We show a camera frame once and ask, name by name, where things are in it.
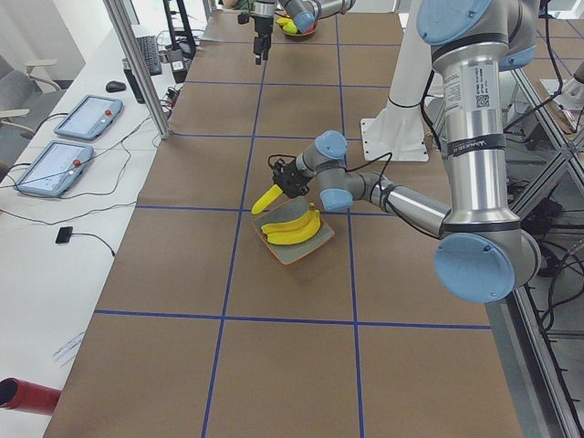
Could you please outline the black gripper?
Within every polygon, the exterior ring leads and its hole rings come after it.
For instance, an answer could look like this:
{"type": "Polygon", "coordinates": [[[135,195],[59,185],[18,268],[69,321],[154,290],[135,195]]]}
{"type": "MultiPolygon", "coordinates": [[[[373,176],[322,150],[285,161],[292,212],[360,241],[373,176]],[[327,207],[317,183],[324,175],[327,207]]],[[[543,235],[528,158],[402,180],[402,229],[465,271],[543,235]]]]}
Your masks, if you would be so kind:
{"type": "Polygon", "coordinates": [[[271,48],[271,36],[273,33],[272,16],[254,16],[255,32],[258,38],[254,39],[253,51],[255,54],[255,63],[262,64],[263,60],[268,60],[269,50],[271,48]]]}
{"type": "Polygon", "coordinates": [[[312,178],[301,172],[294,163],[289,163],[282,173],[274,173],[272,180],[287,197],[299,197],[308,194],[308,184],[312,178]]]}

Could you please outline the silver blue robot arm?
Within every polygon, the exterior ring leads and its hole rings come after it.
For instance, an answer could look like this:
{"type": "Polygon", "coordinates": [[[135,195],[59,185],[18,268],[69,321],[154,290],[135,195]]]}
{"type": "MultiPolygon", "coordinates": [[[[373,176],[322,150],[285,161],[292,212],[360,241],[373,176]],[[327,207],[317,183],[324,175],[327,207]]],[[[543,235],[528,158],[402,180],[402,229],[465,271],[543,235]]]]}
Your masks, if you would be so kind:
{"type": "Polygon", "coordinates": [[[507,204],[499,75],[532,60],[538,10],[536,1],[424,1],[413,17],[443,80],[450,204],[376,172],[347,170],[347,143],[334,130],[293,161],[277,162],[274,184],[295,198],[316,181],[327,211],[366,201],[437,238],[436,274],[461,299],[489,303],[523,286],[541,255],[507,204]]]}
{"type": "Polygon", "coordinates": [[[336,14],[345,14],[355,5],[355,1],[345,0],[254,1],[248,15],[254,20],[255,25],[253,52],[257,65],[261,65],[263,61],[268,60],[277,3],[282,5],[300,31],[307,31],[319,19],[336,14]]]}

